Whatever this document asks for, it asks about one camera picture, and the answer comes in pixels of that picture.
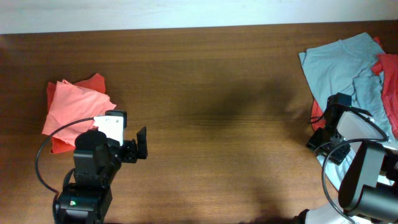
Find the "red cloth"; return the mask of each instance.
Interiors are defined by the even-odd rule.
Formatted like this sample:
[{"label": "red cloth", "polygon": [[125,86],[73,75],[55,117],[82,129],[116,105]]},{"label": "red cloth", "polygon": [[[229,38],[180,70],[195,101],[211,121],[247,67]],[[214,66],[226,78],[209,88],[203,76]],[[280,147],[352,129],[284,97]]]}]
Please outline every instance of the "red cloth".
[{"label": "red cloth", "polygon": [[[380,42],[380,38],[379,37],[374,37],[373,40],[378,43],[380,45],[380,47],[382,47],[381,42]],[[379,76],[379,74],[382,72],[382,65],[381,62],[378,61],[373,67],[372,67],[372,71]],[[312,104],[312,110],[311,110],[311,117],[320,117],[322,116],[323,112],[321,110],[321,108],[318,105],[318,102],[316,100],[313,101]],[[318,128],[323,128],[326,125],[326,121],[325,120],[320,120],[317,123],[313,123],[312,124],[312,128],[314,130],[317,130]]]},{"label": "red cloth", "polygon": [[392,133],[398,138],[398,55],[379,54],[384,71],[383,92],[381,100],[392,126]]},{"label": "red cloth", "polygon": [[[91,90],[95,90],[100,93],[105,93],[105,79],[98,73],[95,74],[93,77],[91,77],[87,80],[77,82],[74,85],[80,86],[83,88],[89,88]],[[56,84],[50,83],[50,82],[47,85],[47,111],[50,110],[51,104],[53,102],[56,86],[57,86]],[[61,152],[75,150],[74,146],[62,141],[61,139],[52,137],[51,142],[52,142],[51,153],[58,154]]]}]

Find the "white wall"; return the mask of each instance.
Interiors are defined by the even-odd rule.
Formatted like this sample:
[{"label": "white wall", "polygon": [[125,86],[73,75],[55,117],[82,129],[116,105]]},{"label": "white wall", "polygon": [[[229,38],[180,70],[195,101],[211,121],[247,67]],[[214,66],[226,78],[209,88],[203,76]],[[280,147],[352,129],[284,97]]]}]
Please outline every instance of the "white wall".
[{"label": "white wall", "polygon": [[398,19],[398,0],[0,0],[0,34]]}]

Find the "wood grain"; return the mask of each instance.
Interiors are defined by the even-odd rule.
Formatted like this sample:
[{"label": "wood grain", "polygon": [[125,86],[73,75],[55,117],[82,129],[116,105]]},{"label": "wood grain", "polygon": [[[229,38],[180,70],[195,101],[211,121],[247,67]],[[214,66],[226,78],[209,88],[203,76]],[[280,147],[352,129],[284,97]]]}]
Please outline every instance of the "wood grain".
[{"label": "wood grain", "polygon": [[[148,160],[118,172],[107,222],[238,223],[323,205],[297,54],[361,32],[398,52],[396,21],[1,35],[0,222],[53,223],[34,174],[45,87],[96,72],[128,112],[125,137],[148,128]],[[40,170],[60,189],[72,153],[49,149]]]}]

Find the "wooden table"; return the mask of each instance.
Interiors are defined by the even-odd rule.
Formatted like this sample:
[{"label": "wooden table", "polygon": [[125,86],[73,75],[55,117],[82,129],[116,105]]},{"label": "wooden table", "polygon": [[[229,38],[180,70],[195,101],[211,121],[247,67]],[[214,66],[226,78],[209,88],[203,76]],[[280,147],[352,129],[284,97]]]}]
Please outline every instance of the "wooden table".
[{"label": "wooden table", "polygon": [[[128,112],[125,137],[148,130],[149,157],[118,172],[107,222],[237,223],[323,205],[297,54],[361,32],[398,52],[397,21],[0,35],[0,222],[53,223],[34,173],[45,87],[96,72]],[[40,170],[60,189],[73,154],[49,149]]]}]

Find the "stack of cloth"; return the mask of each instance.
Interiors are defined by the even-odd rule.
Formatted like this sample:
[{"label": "stack of cloth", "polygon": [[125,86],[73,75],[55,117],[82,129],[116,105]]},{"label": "stack of cloth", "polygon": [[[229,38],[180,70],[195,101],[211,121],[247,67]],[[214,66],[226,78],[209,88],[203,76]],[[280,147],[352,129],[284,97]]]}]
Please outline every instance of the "stack of cloth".
[{"label": "stack of cloth", "polygon": [[[50,135],[56,129],[73,121],[105,114],[116,107],[105,94],[105,79],[95,74],[88,80],[71,84],[66,80],[47,85],[47,109],[42,134]],[[74,124],[55,134],[51,152],[58,154],[75,150],[76,137],[93,128],[94,121]]]},{"label": "stack of cloth", "polygon": [[[385,54],[378,38],[362,33],[345,40],[299,53],[301,65],[314,97],[312,116],[321,116],[329,96],[338,92],[352,96],[352,106],[369,111],[393,144],[398,138],[398,56]],[[322,121],[314,129],[324,127]],[[355,153],[337,166],[329,163],[326,174],[339,189]],[[317,159],[322,164],[324,157]],[[380,182],[390,184],[385,178]]]}]

